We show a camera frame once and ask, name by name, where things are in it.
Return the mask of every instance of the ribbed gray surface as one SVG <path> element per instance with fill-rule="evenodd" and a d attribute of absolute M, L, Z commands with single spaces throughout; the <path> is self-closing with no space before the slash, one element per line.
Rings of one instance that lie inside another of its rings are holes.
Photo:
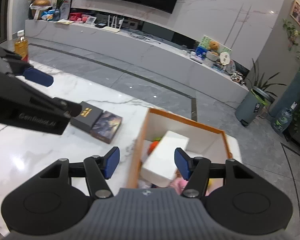
<path fill-rule="evenodd" d="M 116 197 L 97 200 L 72 228 L 51 236 L 13 232 L 6 240 L 195 240 L 291 239 L 284 230 L 266 236 L 245 236 L 213 221 L 201 202 L 171 189 L 121 189 Z"/>

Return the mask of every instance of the red box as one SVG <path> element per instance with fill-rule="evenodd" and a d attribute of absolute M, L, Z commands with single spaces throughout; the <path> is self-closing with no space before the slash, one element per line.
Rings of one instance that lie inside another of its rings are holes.
<path fill-rule="evenodd" d="M 82 13 L 70 13 L 69 21 L 76 21 L 78 18 L 81 18 Z"/>

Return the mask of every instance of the gray tile floor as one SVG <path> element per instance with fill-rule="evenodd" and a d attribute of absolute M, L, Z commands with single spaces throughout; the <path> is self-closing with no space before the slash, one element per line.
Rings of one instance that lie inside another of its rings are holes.
<path fill-rule="evenodd" d="M 164 76 L 91 51 L 39 39 L 30 38 L 29 42 L 29 56 L 34 61 L 187 118 L 191 118 L 191 111 L 195 110 L 198 122 L 220 128 L 237 138 L 243 163 L 291 199 L 294 212 L 287 231 L 300 240 L 300 156 L 293 152 L 298 152 L 298 148 L 277 135 L 267 120 L 257 117 L 248 127 L 243 127 L 230 106 Z M 11 41 L 1 46 L 13 50 Z M 196 98 L 196 108 L 191 97 Z"/>

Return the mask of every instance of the circular black pad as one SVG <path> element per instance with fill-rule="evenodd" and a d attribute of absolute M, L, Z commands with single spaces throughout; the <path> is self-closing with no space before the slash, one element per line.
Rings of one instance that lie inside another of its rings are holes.
<path fill-rule="evenodd" d="M 54 180 L 29 180 L 6 196 L 1 213 L 10 231 L 50 235 L 72 227 L 87 214 L 89 198 L 77 188 Z"/>
<path fill-rule="evenodd" d="M 286 228 L 290 199 L 263 179 L 236 179 L 206 198 L 205 207 L 217 223 L 246 235 L 265 235 Z"/>

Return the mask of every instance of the white marble table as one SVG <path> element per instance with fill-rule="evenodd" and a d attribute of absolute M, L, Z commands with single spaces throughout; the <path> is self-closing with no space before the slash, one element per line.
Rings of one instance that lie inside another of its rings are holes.
<path fill-rule="evenodd" d="M 9 192 L 55 160 L 68 158 L 70 162 L 82 162 L 91 155 L 105 155 L 113 146 L 120 148 L 120 163 L 107 183 L 112 192 L 117 194 L 127 181 L 134 142 L 147 108 L 154 106 L 72 74 L 31 63 L 53 75 L 54 83 L 49 88 L 30 81 L 27 81 L 28 84 L 51 97 L 74 102 L 86 101 L 122 116 L 123 121 L 111 144 L 99 141 L 71 125 L 62 135 L 52 135 L 0 124 L 0 207 Z M 237 141 L 231 138 L 228 138 L 230 150 L 234 158 L 241 161 Z M 84 179 L 74 178 L 72 184 L 88 195 Z M 0 212 L 0 233 L 6 235 L 8 232 Z"/>

